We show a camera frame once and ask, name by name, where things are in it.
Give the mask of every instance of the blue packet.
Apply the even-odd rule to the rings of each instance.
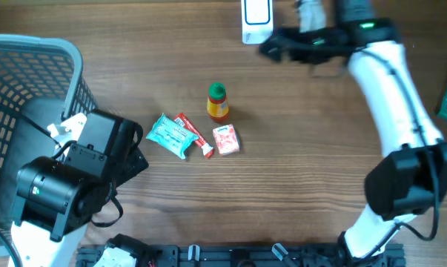
[[[146,136],[146,139],[167,148],[177,156],[180,156],[181,159],[185,159],[185,149],[198,138],[196,134],[167,118],[165,114],[162,114],[160,119],[154,123],[152,130]]]

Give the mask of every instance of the small pink and white package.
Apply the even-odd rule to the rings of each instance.
[[[228,155],[239,151],[239,140],[233,125],[225,125],[213,130],[216,146],[220,155]]]

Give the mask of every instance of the wood grain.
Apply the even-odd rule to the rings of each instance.
[[[374,3],[399,25],[432,112],[447,82],[447,0]],[[297,23],[290,1],[275,9],[277,24]],[[354,223],[365,205],[365,175],[381,160],[361,90],[350,76],[312,79],[306,66],[262,58],[242,44],[240,16],[238,1],[0,7],[0,33],[77,45],[99,104],[145,131],[162,113],[185,112],[214,144],[206,93],[213,82],[227,86],[242,151],[205,159],[194,146],[182,161],[145,140],[149,169],[119,189],[125,215],[109,229],[90,226],[83,244],[118,233],[177,245],[333,242]],[[336,73],[339,65],[317,71]],[[434,121],[447,139],[447,122]],[[106,206],[96,217],[115,216]],[[410,266],[447,266],[447,198],[441,216],[433,242],[407,231],[396,237]],[[413,225],[427,233],[431,215]]]

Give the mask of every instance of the basket mesh side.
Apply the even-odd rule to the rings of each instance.
[[[11,148],[14,146],[11,140],[18,134],[14,129],[17,129],[17,124],[21,121],[21,112],[27,110],[24,107],[35,99],[65,99],[73,69],[73,60],[60,49],[0,45],[0,191],[7,186],[15,188],[15,177],[5,177],[3,168],[4,162],[10,157],[23,152]],[[79,112],[88,114],[96,107],[96,100],[82,77],[79,77],[77,90],[71,93],[74,95],[71,99],[70,116]],[[66,107],[60,108],[58,111],[61,113]],[[7,169],[10,173],[16,174],[17,171],[18,169]],[[0,192],[1,197],[6,193],[6,197],[13,198],[13,195],[10,196],[10,189]]]

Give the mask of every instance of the red and white wrapper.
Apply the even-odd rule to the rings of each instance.
[[[215,148],[212,148],[210,144],[203,138],[203,136],[198,132],[198,130],[193,126],[192,122],[187,118],[186,115],[183,113],[177,114],[175,118],[173,118],[174,122],[176,122],[178,125],[182,126],[183,128],[191,131],[192,133],[196,134],[199,138],[195,140],[195,143],[202,148],[203,155],[210,159],[213,156],[213,153],[215,152]]]
[[[220,155],[228,155],[239,151],[239,140],[233,125],[215,128],[213,136]]]

